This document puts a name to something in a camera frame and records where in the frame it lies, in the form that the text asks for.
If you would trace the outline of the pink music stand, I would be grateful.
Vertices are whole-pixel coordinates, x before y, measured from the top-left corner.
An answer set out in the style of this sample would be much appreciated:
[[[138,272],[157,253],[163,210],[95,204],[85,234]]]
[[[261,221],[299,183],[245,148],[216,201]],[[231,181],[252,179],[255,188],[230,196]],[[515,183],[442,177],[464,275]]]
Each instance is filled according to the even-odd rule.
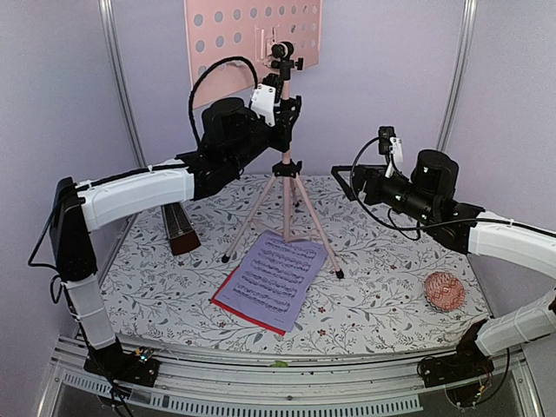
[[[281,98],[294,97],[290,95],[293,72],[319,62],[320,1],[186,1],[183,8],[192,83],[188,101],[190,119],[194,118],[195,109],[201,106],[208,109],[221,99],[239,97],[249,103],[257,84],[270,73],[279,74],[284,80]],[[193,134],[199,148],[204,127]],[[295,162],[291,156],[290,144],[290,150],[281,153],[281,161],[273,166],[247,220],[224,253],[223,262],[229,261],[258,208],[275,181],[280,180],[283,239],[296,240],[290,228],[292,206],[304,202],[336,276],[343,278],[343,271],[301,180],[301,167],[301,162]]]

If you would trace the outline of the purple sheet music page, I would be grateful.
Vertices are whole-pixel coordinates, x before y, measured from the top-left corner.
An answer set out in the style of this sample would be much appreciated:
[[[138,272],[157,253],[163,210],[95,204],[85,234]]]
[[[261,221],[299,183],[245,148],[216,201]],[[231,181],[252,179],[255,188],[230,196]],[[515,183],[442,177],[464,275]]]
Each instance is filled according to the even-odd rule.
[[[262,233],[212,297],[212,303],[261,328],[291,331],[307,291],[328,257],[317,242]]]

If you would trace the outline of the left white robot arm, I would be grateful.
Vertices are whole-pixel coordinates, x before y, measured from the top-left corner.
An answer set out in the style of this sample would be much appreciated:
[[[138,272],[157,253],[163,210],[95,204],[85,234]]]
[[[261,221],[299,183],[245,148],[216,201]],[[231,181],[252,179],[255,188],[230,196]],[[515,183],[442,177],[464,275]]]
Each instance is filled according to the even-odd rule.
[[[96,364],[109,376],[123,376],[129,358],[115,347],[119,340],[100,294],[90,233],[146,209],[218,194],[265,150],[286,150],[300,113],[300,96],[263,106],[256,98],[249,103],[239,97],[221,99],[202,114],[198,150],[100,180],[76,183],[66,177],[58,182],[42,232],[54,255],[50,267],[96,350]]]

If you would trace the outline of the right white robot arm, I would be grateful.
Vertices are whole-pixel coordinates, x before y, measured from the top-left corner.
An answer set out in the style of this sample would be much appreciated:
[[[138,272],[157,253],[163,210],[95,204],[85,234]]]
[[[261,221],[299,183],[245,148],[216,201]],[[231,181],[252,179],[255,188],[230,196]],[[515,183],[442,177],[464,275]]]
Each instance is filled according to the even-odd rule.
[[[350,201],[364,210],[385,204],[417,221],[417,230],[442,247],[463,255],[481,255],[555,276],[555,234],[506,219],[480,206],[457,202],[453,196],[458,164],[433,149],[417,156],[411,176],[389,172],[385,165],[334,166],[334,179]],[[483,356],[536,341],[555,331],[555,292],[499,318],[473,324],[461,337],[449,371],[468,378],[481,367]]]

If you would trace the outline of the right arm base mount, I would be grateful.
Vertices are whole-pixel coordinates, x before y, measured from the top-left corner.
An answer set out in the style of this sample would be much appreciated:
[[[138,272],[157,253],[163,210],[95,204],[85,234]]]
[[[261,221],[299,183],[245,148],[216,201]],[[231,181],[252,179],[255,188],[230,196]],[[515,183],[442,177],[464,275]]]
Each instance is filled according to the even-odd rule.
[[[493,370],[493,362],[481,353],[456,352],[444,356],[426,356],[417,365],[417,374],[425,387],[488,376]]]

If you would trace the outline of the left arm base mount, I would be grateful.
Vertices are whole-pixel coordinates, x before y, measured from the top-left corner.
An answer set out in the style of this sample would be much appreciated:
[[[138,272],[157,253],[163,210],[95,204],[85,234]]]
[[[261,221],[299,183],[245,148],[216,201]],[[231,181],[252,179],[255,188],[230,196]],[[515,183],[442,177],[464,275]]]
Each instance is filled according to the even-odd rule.
[[[83,369],[90,374],[103,376],[107,381],[120,381],[144,387],[153,387],[161,362],[149,357],[144,350],[125,353],[118,344],[89,351]]]

